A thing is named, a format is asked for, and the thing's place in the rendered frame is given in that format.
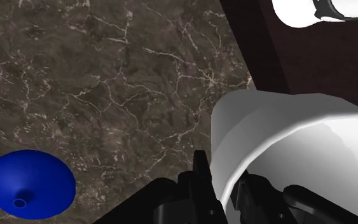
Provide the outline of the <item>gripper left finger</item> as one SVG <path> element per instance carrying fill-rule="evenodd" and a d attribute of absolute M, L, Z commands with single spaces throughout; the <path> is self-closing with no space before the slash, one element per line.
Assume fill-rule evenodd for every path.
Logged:
<path fill-rule="evenodd" d="M 205 151 L 177 181 L 156 178 L 93 224 L 228 224 L 216 198 Z"/>

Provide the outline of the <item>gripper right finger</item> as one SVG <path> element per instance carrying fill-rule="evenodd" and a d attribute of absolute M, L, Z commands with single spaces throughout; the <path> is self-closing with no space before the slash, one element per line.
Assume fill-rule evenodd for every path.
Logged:
<path fill-rule="evenodd" d="M 247 171 L 231 193 L 241 224 L 358 224 L 358 216 L 299 185 L 276 190 Z"/>

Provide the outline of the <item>large white bowl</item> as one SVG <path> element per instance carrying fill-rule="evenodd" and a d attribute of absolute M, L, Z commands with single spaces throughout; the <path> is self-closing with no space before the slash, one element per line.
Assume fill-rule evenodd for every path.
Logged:
<path fill-rule="evenodd" d="M 210 171 L 229 224 L 243 172 L 300 185 L 358 215 L 358 106 L 324 94 L 236 90 L 214 106 Z"/>

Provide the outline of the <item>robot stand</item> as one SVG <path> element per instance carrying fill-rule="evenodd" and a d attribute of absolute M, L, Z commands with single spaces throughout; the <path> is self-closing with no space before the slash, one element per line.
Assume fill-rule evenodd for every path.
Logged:
<path fill-rule="evenodd" d="M 358 20 L 292 28 L 272 0 L 220 0 L 258 90 L 322 93 L 358 104 Z"/>

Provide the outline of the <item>blue funnel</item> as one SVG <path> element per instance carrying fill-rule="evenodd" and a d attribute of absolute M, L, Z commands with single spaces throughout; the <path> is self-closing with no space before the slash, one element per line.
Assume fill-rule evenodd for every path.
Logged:
<path fill-rule="evenodd" d="M 0 157 L 0 208 L 8 214 L 47 219 L 65 211 L 75 195 L 74 175 L 59 158 L 39 150 Z"/>

